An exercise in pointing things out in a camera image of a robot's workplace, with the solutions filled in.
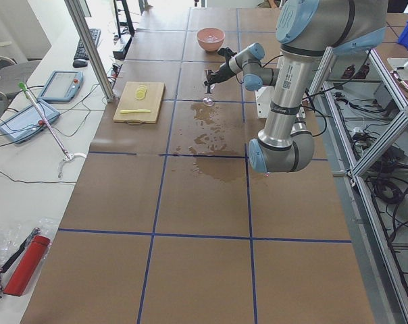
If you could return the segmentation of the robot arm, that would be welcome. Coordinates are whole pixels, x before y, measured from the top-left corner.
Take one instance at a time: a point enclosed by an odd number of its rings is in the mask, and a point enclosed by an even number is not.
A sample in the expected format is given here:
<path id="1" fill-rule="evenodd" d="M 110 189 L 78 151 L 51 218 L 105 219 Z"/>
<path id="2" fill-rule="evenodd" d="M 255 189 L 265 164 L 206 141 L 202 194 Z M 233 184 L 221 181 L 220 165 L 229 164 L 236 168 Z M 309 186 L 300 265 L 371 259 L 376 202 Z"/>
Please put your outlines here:
<path id="1" fill-rule="evenodd" d="M 287 1 L 276 26 L 282 53 L 278 69 L 262 66 L 265 52 L 259 43 L 239 53 L 222 51 L 226 61 L 206 73 L 207 88 L 243 73 L 247 90 L 274 89 L 265 126 L 249 142 L 249 163 L 256 172 L 295 172 L 309 164 L 314 141 L 299 109 L 314 62 L 328 47 L 335 54 L 377 47 L 384 40 L 387 9 L 387 1 Z"/>

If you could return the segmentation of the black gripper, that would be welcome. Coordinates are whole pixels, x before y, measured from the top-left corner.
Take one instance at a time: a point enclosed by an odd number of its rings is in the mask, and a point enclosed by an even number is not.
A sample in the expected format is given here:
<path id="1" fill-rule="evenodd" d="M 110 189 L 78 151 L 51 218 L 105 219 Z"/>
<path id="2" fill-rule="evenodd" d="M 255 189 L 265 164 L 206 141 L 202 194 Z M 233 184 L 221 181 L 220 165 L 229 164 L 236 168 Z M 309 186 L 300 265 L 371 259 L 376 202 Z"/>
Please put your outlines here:
<path id="1" fill-rule="evenodd" d="M 223 63 L 218 71 L 207 70 L 205 72 L 206 80 L 204 85 L 218 84 L 221 81 L 227 81 L 238 73 L 238 64 L 235 60 L 229 60 Z"/>

